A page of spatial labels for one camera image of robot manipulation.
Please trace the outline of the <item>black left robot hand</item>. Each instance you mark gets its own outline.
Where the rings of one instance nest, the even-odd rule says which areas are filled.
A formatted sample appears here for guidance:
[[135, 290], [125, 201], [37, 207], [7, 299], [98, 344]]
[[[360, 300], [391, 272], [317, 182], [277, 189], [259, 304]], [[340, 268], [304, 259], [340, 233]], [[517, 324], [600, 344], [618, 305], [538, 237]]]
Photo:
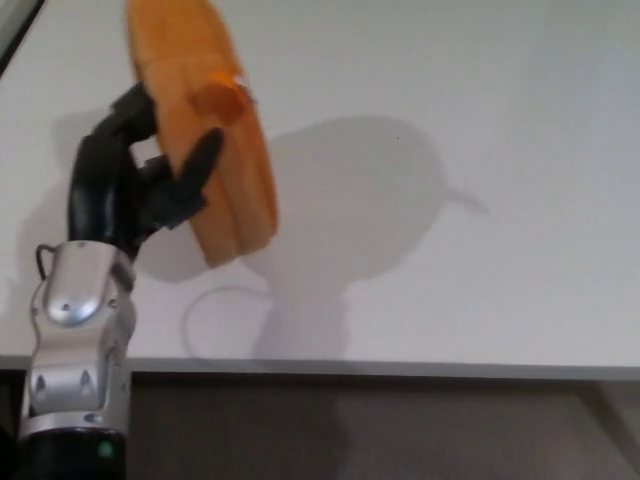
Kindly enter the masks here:
[[138, 167], [130, 147], [158, 133], [155, 104], [136, 83], [81, 140], [67, 202], [67, 238], [112, 245], [130, 260], [157, 231], [173, 229], [206, 205], [204, 186], [221, 155], [224, 133], [199, 134], [180, 172], [167, 155]]

